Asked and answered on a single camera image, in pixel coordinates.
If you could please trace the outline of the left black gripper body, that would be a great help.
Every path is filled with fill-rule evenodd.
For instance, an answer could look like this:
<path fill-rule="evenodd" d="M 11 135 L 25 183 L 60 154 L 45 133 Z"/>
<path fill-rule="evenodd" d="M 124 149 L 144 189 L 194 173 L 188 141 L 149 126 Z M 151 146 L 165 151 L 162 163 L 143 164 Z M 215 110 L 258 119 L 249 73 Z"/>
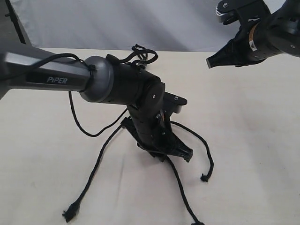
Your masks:
<path fill-rule="evenodd" d="M 173 133 L 171 128 L 171 117 L 163 111 L 163 97 L 157 103 L 143 110 L 133 105 L 127 106 L 129 118 L 121 122 L 136 140 L 142 150 L 161 152 L 173 156 L 175 143 L 180 139 Z"/>

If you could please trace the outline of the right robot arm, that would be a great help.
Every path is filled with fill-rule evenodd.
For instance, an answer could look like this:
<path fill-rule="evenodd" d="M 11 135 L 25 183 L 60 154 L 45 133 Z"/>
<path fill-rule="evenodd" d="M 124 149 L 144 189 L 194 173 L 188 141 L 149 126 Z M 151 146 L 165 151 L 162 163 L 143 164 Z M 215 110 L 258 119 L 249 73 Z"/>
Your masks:
<path fill-rule="evenodd" d="M 209 68 L 242 67 L 288 54 L 300 56 L 300 2 L 286 0 L 271 13 L 263 0 L 222 0 L 216 14 L 223 25 L 240 23 L 235 37 L 206 59 Z"/>

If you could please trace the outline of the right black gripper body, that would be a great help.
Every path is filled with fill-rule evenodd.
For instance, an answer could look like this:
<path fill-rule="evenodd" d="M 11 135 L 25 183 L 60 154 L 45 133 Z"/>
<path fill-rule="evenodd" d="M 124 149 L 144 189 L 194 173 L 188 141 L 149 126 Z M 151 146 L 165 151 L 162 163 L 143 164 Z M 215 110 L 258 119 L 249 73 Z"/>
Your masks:
<path fill-rule="evenodd" d="M 260 60 L 253 55 L 249 44 L 249 34 L 252 28 L 255 28 L 259 22 L 251 22 L 250 26 L 239 26 L 235 37 L 228 41 L 230 49 L 223 66 L 243 67 L 260 63 Z"/>

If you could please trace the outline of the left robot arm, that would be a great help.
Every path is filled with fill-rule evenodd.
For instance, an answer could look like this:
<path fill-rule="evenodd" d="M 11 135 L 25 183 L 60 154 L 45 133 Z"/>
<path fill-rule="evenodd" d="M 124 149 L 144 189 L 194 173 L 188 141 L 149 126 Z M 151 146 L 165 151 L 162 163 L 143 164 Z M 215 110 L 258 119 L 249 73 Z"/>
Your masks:
<path fill-rule="evenodd" d="M 170 120 L 186 99 L 166 92 L 161 79 L 140 64 L 135 53 L 122 60 L 110 54 L 80 60 L 6 41 L 0 45 L 0 94 L 11 89 L 76 91 L 87 102 L 125 105 L 130 117 L 121 126 L 141 149 L 160 160 L 171 155 L 189 161 L 193 150 L 173 133 Z"/>

